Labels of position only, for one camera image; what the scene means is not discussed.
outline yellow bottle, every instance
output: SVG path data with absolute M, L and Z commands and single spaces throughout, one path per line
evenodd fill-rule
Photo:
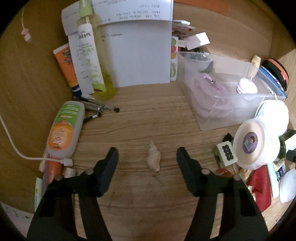
M 116 94 L 107 72 L 104 46 L 91 0 L 79 1 L 80 19 L 77 21 L 82 53 L 86 58 L 92 87 L 99 99 L 111 99 Z

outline round purple label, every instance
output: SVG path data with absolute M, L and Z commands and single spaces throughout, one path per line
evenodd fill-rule
M 258 137 L 257 137 L 256 133 L 249 132 L 244 137 L 244 140 L 242 143 L 242 148 L 245 153 L 250 154 L 256 149 L 257 144 L 258 144 Z

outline red cloth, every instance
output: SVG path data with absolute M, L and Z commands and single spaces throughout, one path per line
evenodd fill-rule
M 256 204 L 260 211 L 265 211 L 271 205 L 271 187 L 267 166 L 262 166 L 254 172 L 249 185 L 253 186 Z

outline green spray cap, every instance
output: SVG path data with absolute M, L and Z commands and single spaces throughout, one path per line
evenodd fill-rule
M 91 0 L 79 0 L 79 15 L 83 18 L 87 15 L 92 15 L 93 9 L 91 6 Z

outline transparent plastic container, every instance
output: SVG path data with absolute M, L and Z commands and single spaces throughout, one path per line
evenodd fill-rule
M 177 81 L 181 86 L 201 130 L 211 130 L 243 123 L 255 116 L 259 104 L 266 99 L 285 100 L 282 92 L 258 71 L 252 81 L 257 94 L 239 94 L 237 83 L 248 76 L 251 63 L 211 55 L 179 52 Z

